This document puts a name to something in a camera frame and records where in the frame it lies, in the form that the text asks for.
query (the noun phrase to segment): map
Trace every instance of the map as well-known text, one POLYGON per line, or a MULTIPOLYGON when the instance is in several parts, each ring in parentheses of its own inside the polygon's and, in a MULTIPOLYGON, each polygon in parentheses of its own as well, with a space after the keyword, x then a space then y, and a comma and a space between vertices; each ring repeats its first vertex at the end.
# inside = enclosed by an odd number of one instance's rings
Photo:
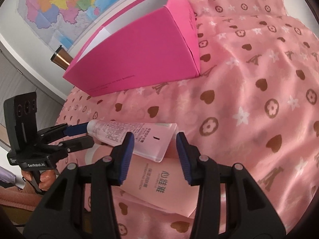
POLYGON ((19 0, 18 13, 55 51, 69 51, 95 20, 119 0, 19 0))

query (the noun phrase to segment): gold tumbler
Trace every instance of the gold tumbler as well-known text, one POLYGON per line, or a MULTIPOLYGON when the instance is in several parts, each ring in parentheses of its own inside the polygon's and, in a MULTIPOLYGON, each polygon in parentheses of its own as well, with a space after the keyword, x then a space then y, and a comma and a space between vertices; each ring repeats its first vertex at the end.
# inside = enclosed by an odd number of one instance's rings
POLYGON ((51 57, 51 61, 64 70, 68 68, 72 60, 73 57, 71 57, 62 46, 59 46, 59 48, 54 52, 53 56, 51 57))

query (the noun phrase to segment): patterned fabric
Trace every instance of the patterned fabric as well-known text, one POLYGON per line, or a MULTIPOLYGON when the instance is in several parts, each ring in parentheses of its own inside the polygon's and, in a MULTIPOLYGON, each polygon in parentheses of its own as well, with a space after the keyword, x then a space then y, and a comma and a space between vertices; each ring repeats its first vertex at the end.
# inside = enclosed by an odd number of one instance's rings
MULTIPOLYGON (((177 123, 202 154, 220 164, 243 163, 290 231, 319 184, 318 39, 286 15, 283 0, 189 1, 197 18, 200 77, 95 98, 74 88, 57 123, 177 123)), ((85 165, 86 153, 70 154, 59 170, 70 162, 85 165)), ((119 188, 114 204, 122 236, 189 238, 192 219, 119 188)))

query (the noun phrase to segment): black handle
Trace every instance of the black handle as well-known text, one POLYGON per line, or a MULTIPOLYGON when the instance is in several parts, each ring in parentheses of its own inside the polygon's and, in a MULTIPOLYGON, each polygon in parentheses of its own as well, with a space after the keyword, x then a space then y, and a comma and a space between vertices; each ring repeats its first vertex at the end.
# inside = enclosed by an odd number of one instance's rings
POLYGON ((30 183, 30 185, 34 188, 35 192, 39 195, 44 195, 45 191, 41 190, 39 188, 39 183, 40 181, 40 175, 41 173, 39 171, 32 171, 31 172, 33 178, 32 181, 28 181, 30 183))

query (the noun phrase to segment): camera lens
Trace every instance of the camera lens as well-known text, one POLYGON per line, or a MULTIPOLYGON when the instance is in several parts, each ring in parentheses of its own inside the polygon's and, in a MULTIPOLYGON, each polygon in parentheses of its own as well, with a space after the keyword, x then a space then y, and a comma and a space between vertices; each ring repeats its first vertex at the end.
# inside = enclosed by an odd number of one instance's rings
POLYGON ((32 109, 35 109, 35 100, 32 101, 32 109))
POLYGON ((25 112, 26 114, 29 114, 29 113, 30 113, 30 110, 31 110, 30 102, 29 102, 29 101, 26 101, 25 104, 24 104, 24 112, 25 112))
POLYGON ((21 117, 22 116, 22 111, 23 111, 23 108, 21 105, 18 106, 18 117, 21 117))

